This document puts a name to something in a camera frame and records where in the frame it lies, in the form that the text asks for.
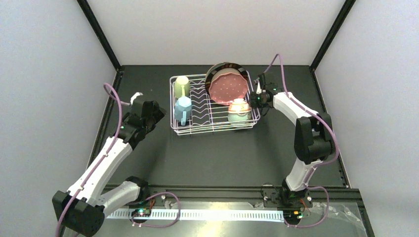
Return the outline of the white orange patterned bowl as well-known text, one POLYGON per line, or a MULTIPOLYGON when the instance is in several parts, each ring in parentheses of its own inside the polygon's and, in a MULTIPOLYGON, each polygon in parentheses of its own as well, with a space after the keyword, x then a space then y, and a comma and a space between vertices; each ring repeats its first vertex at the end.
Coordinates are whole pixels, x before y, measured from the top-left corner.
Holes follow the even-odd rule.
POLYGON ((244 114, 251 111, 251 106, 244 98, 234 99, 228 107, 228 113, 231 114, 244 114))

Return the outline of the blue ceramic mug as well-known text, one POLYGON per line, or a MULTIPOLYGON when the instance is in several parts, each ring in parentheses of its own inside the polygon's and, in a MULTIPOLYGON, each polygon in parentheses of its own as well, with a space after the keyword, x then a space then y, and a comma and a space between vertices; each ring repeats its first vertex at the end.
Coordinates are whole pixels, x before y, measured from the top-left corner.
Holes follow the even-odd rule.
POLYGON ((181 126, 185 126, 187 120, 191 116, 192 101, 187 96, 180 97, 174 106, 174 118, 180 122, 181 126))

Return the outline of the mint green brown bowl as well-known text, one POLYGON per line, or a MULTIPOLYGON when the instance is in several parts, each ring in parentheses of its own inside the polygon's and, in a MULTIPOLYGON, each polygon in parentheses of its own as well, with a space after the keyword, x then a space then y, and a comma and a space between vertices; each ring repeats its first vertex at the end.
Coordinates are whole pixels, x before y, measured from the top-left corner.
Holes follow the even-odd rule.
POLYGON ((251 112, 246 113, 228 113, 227 116, 228 122, 233 127, 243 127, 248 125, 251 120, 251 112))

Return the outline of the pink polka dot plate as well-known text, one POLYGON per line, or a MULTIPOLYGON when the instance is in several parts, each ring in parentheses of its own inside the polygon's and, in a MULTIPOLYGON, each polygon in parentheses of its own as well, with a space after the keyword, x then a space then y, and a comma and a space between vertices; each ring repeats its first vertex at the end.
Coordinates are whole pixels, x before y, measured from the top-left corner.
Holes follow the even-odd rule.
POLYGON ((209 85, 209 97, 217 104, 230 105, 235 99, 244 99, 248 81, 235 69, 215 73, 209 85))

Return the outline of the white wire dish rack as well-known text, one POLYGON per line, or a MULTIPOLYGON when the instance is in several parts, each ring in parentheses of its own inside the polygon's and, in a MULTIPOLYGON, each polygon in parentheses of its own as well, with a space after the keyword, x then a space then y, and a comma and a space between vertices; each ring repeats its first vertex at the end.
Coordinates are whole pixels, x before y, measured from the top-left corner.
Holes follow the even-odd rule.
POLYGON ((187 75, 190 81, 192 110, 191 116, 184 126, 175 119, 174 107, 177 99, 174 96, 174 83, 177 76, 169 79, 170 85, 170 126, 177 135, 192 135, 209 132, 251 129, 261 118, 258 109, 251 110, 248 121, 228 121, 228 106, 219 105, 212 100, 205 90, 205 74, 187 75))

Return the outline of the green ceramic mug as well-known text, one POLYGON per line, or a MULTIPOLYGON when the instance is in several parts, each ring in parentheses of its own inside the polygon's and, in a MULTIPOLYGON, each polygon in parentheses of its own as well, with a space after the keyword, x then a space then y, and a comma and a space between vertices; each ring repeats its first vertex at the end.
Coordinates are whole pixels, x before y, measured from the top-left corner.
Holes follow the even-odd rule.
POLYGON ((176 99, 190 94, 190 81, 186 76, 179 76, 176 78, 173 85, 173 92, 176 99))

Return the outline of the mint green flower plate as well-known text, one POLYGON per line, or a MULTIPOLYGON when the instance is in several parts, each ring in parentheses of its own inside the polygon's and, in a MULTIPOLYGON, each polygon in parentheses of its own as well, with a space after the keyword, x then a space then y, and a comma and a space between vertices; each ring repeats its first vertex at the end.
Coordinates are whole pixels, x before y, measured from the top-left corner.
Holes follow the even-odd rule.
POLYGON ((210 69, 207 71, 205 76, 205 91, 207 94, 209 94, 209 87, 211 84, 211 80, 216 72, 218 72, 218 69, 220 66, 222 66, 223 63, 218 63, 210 67, 210 69))

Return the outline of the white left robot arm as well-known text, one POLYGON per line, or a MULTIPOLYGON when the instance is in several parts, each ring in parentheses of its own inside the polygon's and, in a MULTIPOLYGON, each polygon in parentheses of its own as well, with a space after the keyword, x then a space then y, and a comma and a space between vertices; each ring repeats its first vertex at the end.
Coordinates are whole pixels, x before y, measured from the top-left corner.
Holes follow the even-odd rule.
POLYGON ((84 174, 67 191, 54 194, 52 204, 59 226, 92 237, 114 211, 146 200, 148 182, 134 176, 106 193, 103 190, 122 161, 165 115, 157 101, 132 99, 130 112, 121 117, 119 130, 107 138, 84 174))

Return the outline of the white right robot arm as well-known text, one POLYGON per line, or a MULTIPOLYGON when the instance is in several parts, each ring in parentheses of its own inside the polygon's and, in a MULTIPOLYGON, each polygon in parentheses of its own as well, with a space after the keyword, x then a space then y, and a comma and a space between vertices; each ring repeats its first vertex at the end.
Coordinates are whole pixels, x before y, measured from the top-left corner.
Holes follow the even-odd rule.
POLYGON ((296 161, 275 197, 283 206, 291 207, 305 197, 309 180, 317 167, 336 151, 330 134, 331 117, 301 103, 291 92, 286 92, 283 86, 272 82, 269 73, 258 75, 254 84, 257 89, 250 93, 251 107, 273 108, 283 113, 295 125, 296 161))

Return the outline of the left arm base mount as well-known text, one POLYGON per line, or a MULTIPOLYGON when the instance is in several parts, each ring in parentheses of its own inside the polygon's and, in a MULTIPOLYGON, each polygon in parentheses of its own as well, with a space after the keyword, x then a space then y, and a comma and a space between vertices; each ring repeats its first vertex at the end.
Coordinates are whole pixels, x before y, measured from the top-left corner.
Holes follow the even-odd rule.
MULTIPOLYGON (((169 194, 169 192, 156 193, 156 194, 153 194, 153 195, 147 197, 144 201, 135 201, 133 203, 133 205, 137 205, 137 204, 142 205, 144 203, 145 204, 148 203, 150 205, 149 209, 152 209, 152 204, 151 203, 154 203, 155 202, 155 197, 157 197, 157 196, 164 196, 162 199, 165 199, 166 194, 169 194)), ((131 217, 129 218, 129 220, 131 221, 133 227, 134 226, 138 226, 138 227, 149 227, 149 228, 166 228, 166 227, 169 227, 170 226, 170 224, 168 224, 168 225, 162 225, 162 226, 159 226, 159 225, 149 225, 149 224, 145 224, 145 221, 143 221, 143 222, 136 222, 134 220, 134 215, 133 214, 131 215, 131 217)))

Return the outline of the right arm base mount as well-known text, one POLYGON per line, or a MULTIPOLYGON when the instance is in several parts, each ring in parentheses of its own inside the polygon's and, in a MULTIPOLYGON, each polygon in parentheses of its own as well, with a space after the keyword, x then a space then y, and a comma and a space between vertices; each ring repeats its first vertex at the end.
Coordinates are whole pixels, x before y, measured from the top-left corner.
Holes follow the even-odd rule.
POLYGON ((298 225, 303 218, 309 217, 313 207, 307 190, 289 191, 282 186, 265 183, 260 188, 264 207, 276 208, 283 212, 284 220, 298 225))

